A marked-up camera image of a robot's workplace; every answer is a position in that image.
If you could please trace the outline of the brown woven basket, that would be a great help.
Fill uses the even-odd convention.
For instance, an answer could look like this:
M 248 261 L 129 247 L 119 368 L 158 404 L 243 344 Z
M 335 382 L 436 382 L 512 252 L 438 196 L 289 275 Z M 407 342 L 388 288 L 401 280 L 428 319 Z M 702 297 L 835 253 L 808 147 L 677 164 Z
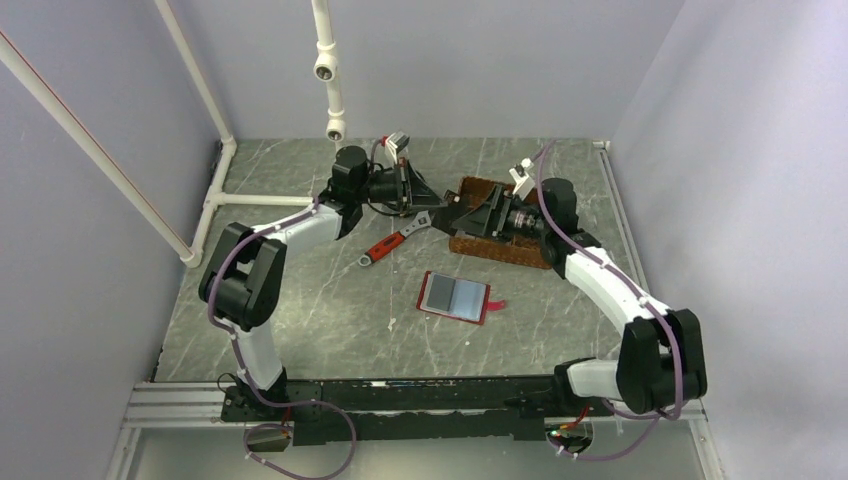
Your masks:
M 509 192 L 514 188 L 511 183 L 465 176 L 460 181 L 458 195 L 469 208 L 477 207 L 496 185 L 503 186 Z M 493 239 L 476 238 L 469 234 L 457 233 L 448 240 L 448 248 L 452 253 L 461 255 L 543 270 L 550 268 L 550 265 L 543 259 L 538 241 L 522 236 L 515 236 L 507 242 L 498 242 Z

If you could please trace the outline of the red leather card holder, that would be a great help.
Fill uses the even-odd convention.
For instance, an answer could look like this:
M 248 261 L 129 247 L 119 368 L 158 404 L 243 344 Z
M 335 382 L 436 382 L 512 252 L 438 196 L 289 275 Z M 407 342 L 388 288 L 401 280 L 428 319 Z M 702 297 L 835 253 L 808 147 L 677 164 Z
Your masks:
M 505 300 L 492 300 L 490 294 L 488 284 L 427 271 L 416 308 L 428 314 L 483 325 L 489 313 L 507 306 Z

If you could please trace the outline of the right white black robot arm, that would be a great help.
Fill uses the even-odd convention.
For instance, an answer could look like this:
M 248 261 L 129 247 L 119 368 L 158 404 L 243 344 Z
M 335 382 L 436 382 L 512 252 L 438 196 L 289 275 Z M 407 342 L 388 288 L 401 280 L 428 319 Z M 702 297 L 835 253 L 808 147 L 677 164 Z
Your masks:
M 698 317 L 651 296 L 612 260 L 580 225 L 573 184 L 548 178 L 532 194 L 493 183 L 470 198 L 447 192 L 436 211 L 443 227 L 503 252 L 515 239 L 535 241 L 539 256 L 561 279 L 580 289 L 620 336 L 614 360 L 579 358 L 556 366 L 551 401 L 574 415 L 588 403 L 620 402 L 638 417 L 677 418 L 708 382 Z

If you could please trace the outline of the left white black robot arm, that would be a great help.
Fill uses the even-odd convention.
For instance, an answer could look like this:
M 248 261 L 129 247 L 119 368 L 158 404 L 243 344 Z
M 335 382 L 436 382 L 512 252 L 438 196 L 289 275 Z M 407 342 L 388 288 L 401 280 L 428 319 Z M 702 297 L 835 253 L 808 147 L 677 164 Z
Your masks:
M 269 324 L 287 260 L 347 236 L 363 208 L 379 203 L 398 216 L 447 206 L 409 160 L 380 169 L 359 146 L 335 154 L 326 187 L 300 212 L 266 226 L 229 224 L 219 237 L 198 288 L 209 322 L 226 332 L 248 407 L 264 420 L 287 406 L 287 377 Z

